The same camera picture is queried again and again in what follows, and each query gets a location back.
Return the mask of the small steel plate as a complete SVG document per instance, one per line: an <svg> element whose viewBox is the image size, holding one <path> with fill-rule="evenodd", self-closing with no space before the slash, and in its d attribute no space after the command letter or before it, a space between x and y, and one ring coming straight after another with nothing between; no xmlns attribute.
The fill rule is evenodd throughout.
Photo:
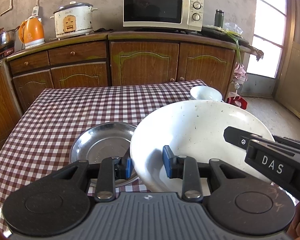
<svg viewBox="0 0 300 240"><path fill-rule="evenodd" d="M73 143L69 162L87 160L99 164L107 157L123 157L129 153L135 125L125 122L106 122L83 132Z"/></svg>

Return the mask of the white ceramic bowl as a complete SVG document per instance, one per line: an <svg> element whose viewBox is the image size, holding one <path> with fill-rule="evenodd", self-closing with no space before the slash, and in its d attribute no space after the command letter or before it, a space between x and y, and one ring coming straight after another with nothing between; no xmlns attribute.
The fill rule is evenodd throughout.
<svg viewBox="0 0 300 240"><path fill-rule="evenodd" d="M138 124L130 142L134 169L149 191L181 193L181 179L168 178L162 161L162 148L168 145L175 155L190 156L199 163L221 159L270 183L245 163L244 149L224 140L224 130L229 126L274 140L257 117L236 106L209 100L175 102L155 110Z"/></svg>

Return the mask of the blue patterned porcelain bowl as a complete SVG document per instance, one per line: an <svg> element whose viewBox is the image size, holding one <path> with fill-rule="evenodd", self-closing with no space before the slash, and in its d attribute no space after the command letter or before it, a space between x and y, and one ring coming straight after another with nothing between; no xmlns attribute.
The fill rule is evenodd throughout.
<svg viewBox="0 0 300 240"><path fill-rule="evenodd" d="M222 102L222 94L209 86L195 86L190 90L190 96L193 100L210 100Z"/></svg>

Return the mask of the brown checkered tablecloth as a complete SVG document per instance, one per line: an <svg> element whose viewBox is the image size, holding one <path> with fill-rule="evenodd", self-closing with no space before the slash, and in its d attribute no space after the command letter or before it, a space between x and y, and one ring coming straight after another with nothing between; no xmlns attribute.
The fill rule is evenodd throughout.
<svg viewBox="0 0 300 240"><path fill-rule="evenodd" d="M16 124L0 151L1 214L7 196L69 163L70 149L85 130L104 122L137 125L154 110L188 100L202 81L103 88L44 90Z"/></svg>

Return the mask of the red paper bag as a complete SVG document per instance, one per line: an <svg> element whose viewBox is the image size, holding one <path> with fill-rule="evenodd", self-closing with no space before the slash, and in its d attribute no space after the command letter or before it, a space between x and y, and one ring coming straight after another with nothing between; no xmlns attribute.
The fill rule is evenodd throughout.
<svg viewBox="0 0 300 240"><path fill-rule="evenodd" d="M237 106L243 110L246 110L248 105L247 101L239 95L228 97L226 103Z"/></svg>

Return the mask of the pink cloth on shelf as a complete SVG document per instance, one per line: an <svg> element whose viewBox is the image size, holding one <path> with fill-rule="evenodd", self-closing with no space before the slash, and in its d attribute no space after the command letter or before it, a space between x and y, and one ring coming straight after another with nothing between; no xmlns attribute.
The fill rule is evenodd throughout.
<svg viewBox="0 0 300 240"><path fill-rule="evenodd" d="M244 70L243 64L239 62L235 64L233 81L240 85L247 81L247 72Z"/></svg>

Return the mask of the wooden kitchen cabinet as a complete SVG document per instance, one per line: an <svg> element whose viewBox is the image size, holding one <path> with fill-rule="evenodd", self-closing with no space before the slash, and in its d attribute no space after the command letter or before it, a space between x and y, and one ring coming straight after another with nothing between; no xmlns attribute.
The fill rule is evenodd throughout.
<svg viewBox="0 0 300 240"><path fill-rule="evenodd" d="M53 41L0 60L0 150L47 88L145 85L200 79L227 97L251 46L187 34L105 31Z"/></svg>

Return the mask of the black induction cooker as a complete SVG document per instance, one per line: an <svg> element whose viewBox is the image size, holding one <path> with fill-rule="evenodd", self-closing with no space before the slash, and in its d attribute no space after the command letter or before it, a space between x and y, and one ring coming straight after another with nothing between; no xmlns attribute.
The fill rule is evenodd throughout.
<svg viewBox="0 0 300 240"><path fill-rule="evenodd" d="M199 32L200 35L205 36L205 37L209 37L209 38L214 38L214 39L218 39L221 41L225 41L225 42L230 42L235 44L236 41L230 37L228 34L222 32L221 30L217 30L217 29L213 29L210 27L202 27L202 30ZM238 44L240 46L248 46L250 43L245 40L244 38L238 37L236 35L233 35L236 40L238 41Z"/></svg>

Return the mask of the white rice cooker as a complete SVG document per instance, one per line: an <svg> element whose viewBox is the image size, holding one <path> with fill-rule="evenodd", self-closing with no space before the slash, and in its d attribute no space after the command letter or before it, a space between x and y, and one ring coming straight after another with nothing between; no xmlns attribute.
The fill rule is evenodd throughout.
<svg viewBox="0 0 300 240"><path fill-rule="evenodd" d="M57 39L78 35L88 35L93 31L93 12L97 11L90 3L72 1L59 7L50 17L54 19Z"/></svg>

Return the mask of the green thermos bottle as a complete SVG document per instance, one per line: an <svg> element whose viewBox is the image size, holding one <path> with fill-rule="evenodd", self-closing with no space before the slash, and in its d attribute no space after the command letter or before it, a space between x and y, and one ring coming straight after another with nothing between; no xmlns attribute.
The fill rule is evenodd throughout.
<svg viewBox="0 0 300 240"><path fill-rule="evenodd" d="M221 9L216 9L214 26L222 28L223 22L224 22L224 11Z"/></svg>

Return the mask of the orange electric kettle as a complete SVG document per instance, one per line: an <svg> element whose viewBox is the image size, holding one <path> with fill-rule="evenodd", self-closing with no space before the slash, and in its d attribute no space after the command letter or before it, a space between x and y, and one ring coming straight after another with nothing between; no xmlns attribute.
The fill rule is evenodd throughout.
<svg viewBox="0 0 300 240"><path fill-rule="evenodd" d="M18 30L18 36L25 49L45 43L44 29L38 16L31 16L23 21Z"/></svg>

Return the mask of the cream microwave oven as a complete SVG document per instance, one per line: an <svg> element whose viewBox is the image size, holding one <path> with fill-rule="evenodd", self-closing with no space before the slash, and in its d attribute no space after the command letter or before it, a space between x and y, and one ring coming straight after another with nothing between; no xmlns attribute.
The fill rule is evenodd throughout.
<svg viewBox="0 0 300 240"><path fill-rule="evenodd" d="M123 26L201 31L204 0L123 0Z"/></svg>

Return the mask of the steel pot on cooker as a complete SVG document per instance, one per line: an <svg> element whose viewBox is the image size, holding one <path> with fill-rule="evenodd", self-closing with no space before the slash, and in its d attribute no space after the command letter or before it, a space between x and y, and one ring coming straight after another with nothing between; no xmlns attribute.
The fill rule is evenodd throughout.
<svg viewBox="0 0 300 240"><path fill-rule="evenodd" d="M15 35L19 28L20 26L11 30L4 30L4 28L0 28L0 60L14 53L16 41Z"/></svg>

